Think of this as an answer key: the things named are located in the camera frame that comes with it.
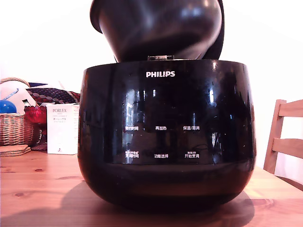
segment open lid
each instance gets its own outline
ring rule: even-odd
[[[221,15],[222,15],[222,24],[221,24],[221,30],[220,33],[217,37],[217,39],[215,40],[215,42],[207,49],[206,53],[202,53],[199,57],[197,57],[196,59],[213,59],[213,60],[218,60],[220,58],[221,52],[222,52],[222,48],[223,48],[223,42],[224,42],[224,8],[223,8],[223,0],[217,0],[220,8],[221,8]],[[93,0],[92,5],[91,5],[91,9],[90,9],[90,21],[93,25],[93,27],[100,33],[104,33],[102,32],[101,28],[100,28],[100,9],[104,6],[105,4],[105,0]]]

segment chair slat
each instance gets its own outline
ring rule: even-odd
[[[279,116],[303,117],[303,100],[281,104],[279,110]]]
[[[303,158],[303,140],[299,139],[274,139],[273,151]]]

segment wooden chair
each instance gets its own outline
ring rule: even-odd
[[[274,117],[268,140],[264,169],[275,174],[278,152],[303,158],[303,140],[281,139],[284,117],[303,117],[303,100],[287,103],[285,100],[277,100]],[[279,177],[303,191],[303,185],[285,177]]]

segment coaster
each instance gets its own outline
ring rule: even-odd
[[[0,157],[20,156],[30,151],[28,145],[3,146],[0,147]]]

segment patterned cloth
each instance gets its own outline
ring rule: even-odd
[[[28,93],[39,104],[41,103],[78,103],[80,94],[56,88],[28,88]]]

